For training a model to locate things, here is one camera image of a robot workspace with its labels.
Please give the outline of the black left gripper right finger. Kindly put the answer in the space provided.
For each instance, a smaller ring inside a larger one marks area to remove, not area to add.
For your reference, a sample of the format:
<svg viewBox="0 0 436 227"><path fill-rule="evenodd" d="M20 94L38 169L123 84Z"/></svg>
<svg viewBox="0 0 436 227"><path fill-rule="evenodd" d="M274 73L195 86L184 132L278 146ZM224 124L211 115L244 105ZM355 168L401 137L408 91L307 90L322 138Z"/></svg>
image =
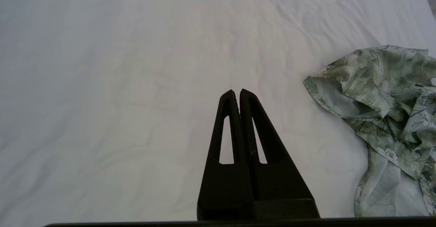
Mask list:
<svg viewBox="0 0 436 227"><path fill-rule="evenodd" d="M257 96L242 89L240 117L259 220L320 218L314 197Z"/></svg>

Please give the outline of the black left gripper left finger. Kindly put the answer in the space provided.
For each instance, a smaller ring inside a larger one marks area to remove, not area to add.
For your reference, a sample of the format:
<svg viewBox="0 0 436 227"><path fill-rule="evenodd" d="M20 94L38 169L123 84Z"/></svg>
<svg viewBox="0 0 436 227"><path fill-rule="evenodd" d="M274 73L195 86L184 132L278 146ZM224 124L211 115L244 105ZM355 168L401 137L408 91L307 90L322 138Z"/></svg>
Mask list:
<svg viewBox="0 0 436 227"><path fill-rule="evenodd" d="M233 160L221 164L224 120L229 118ZM199 221L254 219L253 192L235 92L221 95L197 202Z"/></svg>

